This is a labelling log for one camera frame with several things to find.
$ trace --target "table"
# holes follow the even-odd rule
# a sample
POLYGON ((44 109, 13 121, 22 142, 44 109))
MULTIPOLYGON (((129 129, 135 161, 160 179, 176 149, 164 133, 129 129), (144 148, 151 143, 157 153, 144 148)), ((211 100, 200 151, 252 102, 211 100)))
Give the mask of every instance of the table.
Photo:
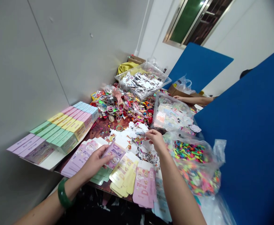
MULTIPOLYGON (((114 122, 110 122, 110 120, 107 119, 98 119, 94 125, 92 126, 92 128, 90 129, 90 131, 87 133, 86 137, 84 138, 83 141, 87 141, 88 139, 93 139, 93 138, 103 138, 105 139, 105 137, 109 136, 110 133, 110 129, 116 130, 116 127, 118 125, 121 125, 124 129, 127 128, 129 126, 129 122, 132 121, 131 118, 127 117, 125 120, 121 120, 119 123, 114 120, 114 122)), ((72 156, 75 154, 76 150, 78 149, 80 145, 78 145, 74 150, 72 150, 71 153, 69 153, 60 163, 59 165, 55 168, 55 172, 61 173, 62 169, 65 167, 65 165, 68 163, 68 161, 72 158, 72 156)), ((117 196, 111 189, 110 189, 110 184, 111 184, 111 180, 109 180, 108 182, 104 182, 101 186, 92 183, 92 182, 88 182, 88 185, 95 187, 97 189, 100 189, 102 191, 105 191, 107 193, 113 194, 115 196, 117 196)), ((133 202, 132 199, 132 195, 129 195, 128 197, 124 197, 123 199, 128 200, 130 202, 133 202)))

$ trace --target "person's hand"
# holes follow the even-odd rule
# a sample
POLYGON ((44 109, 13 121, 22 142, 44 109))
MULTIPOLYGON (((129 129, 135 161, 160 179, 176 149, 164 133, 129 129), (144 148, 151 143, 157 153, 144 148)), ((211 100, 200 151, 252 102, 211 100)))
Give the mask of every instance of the person's hand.
POLYGON ((160 154, 162 151, 167 151, 162 134, 159 131, 151 129, 145 133, 145 136, 147 139, 150 139, 151 142, 154 144, 155 150, 158 154, 160 154))
POLYGON ((182 100, 183 100, 183 97, 178 96, 178 95, 174 96, 174 98, 176 98, 176 99, 179 100, 179 101, 182 101, 182 100))
POLYGON ((94 151, 77 173, 78 176, 80 176, 85 182, 89 181, 94 175, 96 175, 103 165, 113 159, 113 156, 101 158, 108 147, 109 145, 103 145, 94 151))

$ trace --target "gray wall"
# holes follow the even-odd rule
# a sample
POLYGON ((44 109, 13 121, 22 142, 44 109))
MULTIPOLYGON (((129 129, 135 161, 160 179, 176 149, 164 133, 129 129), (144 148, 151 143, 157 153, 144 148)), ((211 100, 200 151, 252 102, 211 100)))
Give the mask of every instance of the gray wall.
POLYGON ((90 101, 136 50, 153 0, 60 2, 29 0, 69 103, 90 101))
POLYGON ((69 2, 30 1, 52 64, 29 3, 0 0, 0 224, 28 212, 60 179, 5 149, 69 106, 67 98, 70 104, 88 100, 103 81, 113 81, 138 48, 152 4, 69 2))

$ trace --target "stacked boxes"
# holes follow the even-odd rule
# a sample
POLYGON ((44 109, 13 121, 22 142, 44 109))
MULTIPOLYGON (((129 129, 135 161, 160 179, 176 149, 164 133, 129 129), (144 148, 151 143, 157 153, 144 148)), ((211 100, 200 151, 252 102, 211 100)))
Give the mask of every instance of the stacked boxes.
POLYGON ((98 108, 78 102, 31 130, 7 150, 36 164, 42 163, 55 149, 68 154, 97 117, 98 108))
POLYGON ((22 153, 20 153, 19 156, 30 162, 40 164, 54 150, 55 149, 52 148, 45 139, 40 138, 32 145, 30 145, 27 149, 25 149, 22 153))
POLYGON ((79 141, 83 135, 86 133, 85 125, 82 121, 76 120, 72 125, 70 125, 67 129, 67 131, 73 132, 79 141))
POLYGON ((57 150, 63 154, 70 153, 78 143, 74 133, 67 133, 56 145, 57 150))

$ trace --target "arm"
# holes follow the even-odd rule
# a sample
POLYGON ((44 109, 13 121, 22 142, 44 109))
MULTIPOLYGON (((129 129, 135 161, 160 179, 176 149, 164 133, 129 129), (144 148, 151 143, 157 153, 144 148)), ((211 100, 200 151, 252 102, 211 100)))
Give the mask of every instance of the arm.
POLYGON ((167 151, 162 134, 156 130, 149 130, 145 135, 152 140, 159 154, 165 197, 173 223, 206 224, 193 194, 167 151))
POLYGON ((207 105, 210 102, 213 102, 213 97, 181 97, 181 96, 174 96, 174 98, 190 104, 201 104, 201 105, 207 105))
MULTIPOLYGON (((80 169, 76 175, 65 182, 65 193, 69 200, 72 201, 80 188, 88 182, 104 164, 111 160, 111 156, 101 159, 101 156, 107 147, 109 147, 109 145, 103 145, 98 150, 93 152, 82 169, 80 169)), ((15 224, 55 224, 64 211, 65 208, 60 204, 58 191, 56 190, 53 194, 51 194, 51 196, 28 212, 15 224)))

